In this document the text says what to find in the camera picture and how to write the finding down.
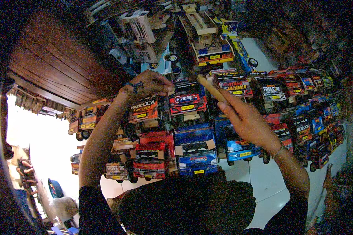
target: yellow license plate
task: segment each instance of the yellow license plate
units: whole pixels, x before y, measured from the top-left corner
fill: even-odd
[[[139,115],[137,115],[137,118],[140,118],[140,117],[146,117],[146,114],[139,114]]]
[[[193,109],[194,105],[182,106],[182,110]]]
[[[215,55],[215,56],[211,56],[210,59],[218,59],[218,58],[221,58],[221,55]]]
[[[245,157],[245,156],[248,156],[248,155],[251,155],[251,151],[245,152],[245,153],[241,153],[239,156],[240,157]]]

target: toy truck wheel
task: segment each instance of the toy truck wheel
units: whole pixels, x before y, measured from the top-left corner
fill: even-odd
[[[249,161],[252,160],[252,157],[245,158],[244,160],[245,160],[246,162],[249,162]]]
[[[138,180],[137,177],[134,177],[133,179],[129,179],[129,181],[130,181],[131,183],[137,183],[137,180]]]
[[[169,58],[168,58],[171,62],[178,62],[178,60],[179,60],[179,57],[178,57],[178,55],[177,54],[171,54],[171,55],[169,55]]]
[[[248,62],[249,65],[251,65],[251,66],[253,66],[255,68],[259,65],[257,60],[255,60],[254,58],[249,58],[247,62]]]
[[[268,154],[263,155],[263,163],[268,164],[269,163],[270,156]]]
[[[317,170],[317,165],[315,162],[310,164],[310,171],[311,172],[315,172]]]
[[[89,130],[83,130],[81,132],[81,136],[82,136],[83,139],[89,139],[90,131]]]
[[[77,139],[78,141],[83,141],[83,140],[84,140],[84,138],[82,138],[81,132],[77,132],[77,133],[76,133],[76,139]]]
[[[233,166],[233,165],[234,165],[234,162],[233,162],[233,161],[227,161],[227,164],[228,164],[229,166]]]

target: bucket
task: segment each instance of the bucket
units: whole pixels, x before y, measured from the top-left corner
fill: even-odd
[[[64,194],[63,194],[63,191],[61,190],[59,182],[53,181],[49,178],[48,187],[50,188],[52,198],[64,197]]]

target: floor tile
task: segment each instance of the floor tile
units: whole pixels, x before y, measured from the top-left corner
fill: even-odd
[[[279,212],[289,201],[290,194],[287,189],[256,204],[255,215],[251,221],[251,228],[264,229],[268,221]]]
[[[151,179],[150,181],[146,181],[145,178],[139,178],[137,183],[131,183],[130,181],[124,181],[121,185],[123,187],[123,191],[131,190],[133,188],[140,187],[141,185],[152,183],[155,181],[160,181],[159,179]]]
[[[218,165],[225,171],[226,180],[250,182],[248,162],[239,160],[235,161],[233,166],[229,166],[226,159],[221,159]]]
[[[106,199],[117,197],[123,193],[120,183],[112,179],[106,179],[103,175],[101,177],[101,189]]]
[[[249,173],[256,202],[286,188],[280,169],[273,159],[270,159],[268,164],[264,164],[262,158],[253,157],[249,162]]]

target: toy car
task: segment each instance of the toy car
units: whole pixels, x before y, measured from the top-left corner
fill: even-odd
[[[226,160],[229,166],[234,165],[234,161],[251,161],[253,156],[259,155],[261,148],[243,140],[235,132],[233,125],[225,127],[226,137]]]
[[[133,174],[133,162],[127,161],[127,151],[115,151],[110,153],[108,163],[105,166],[104,176],[107,179],[114,179],[118,183],[129,180],[136,183],[138,178]]]
[[[175,130],[175,154],[179,175],[208,174],[218,171],[213,127],[208,123]]]
[[[145,178],[147,181],[164,179],[167,173],[166,151],[164,142],[137,144],[136,155],[131,153],[134,176]]]
[[[169,100],[152,96],[138,101],[129,108],[129,123],[135,123],[139,132],[164,130],[169,121]]]
[[[235,96],[252,97],[253,92],[246,78],[238,72],[214,74],[214,84]]]
[[[167,152],[165,153],[166,167],[169,169],[169,174],[172,175],[178,171],[177,161],[174,153],[174,134],[167,131],[147,132],[141,135],[140,143],[157,143],[164,142]]]
[[[105,114],[107,107],[104,105],[97,105],[88,107],[82,110],[82,124],[81,135],[83,139],[88,139],[93,129],[98,124],[101,117]]]
[[[286,100],[285,92],[279,81],[266,78],[258,78],[257,81],[265,102]]]
[[[312,139],[310,123],[304,115],[292,117],[290,127],[297,145]]]
[[[301,79],[303,87],[306,91],[314,90],[316,88],[315,83],[313,82],[310,74],[299,74],[299,78]]]
[[[175,93],[170,95],[170,113],[178,126],[185,121],[198,119],[204,123],[207,111],[207,97],[204,87],[186,79],[175,82]]]
[[[298,96],[303,95],[305,93],[301,82],[299,82],[294,75],[280,76],[279,79],[282,79],[282,81],[284,82],[289,96]]]
[[[316,169],[322,169],[329,161],[328,147],[320,141],[320,136],[307,143],[307,160],[312,161],[310,171],[315,172]]]
[[[74,110],[69,117],[68,135],[76,133],[76,139],[78,141],[84,140],[81,135],[81,123],[82,115],[80,114],[80,111]]]

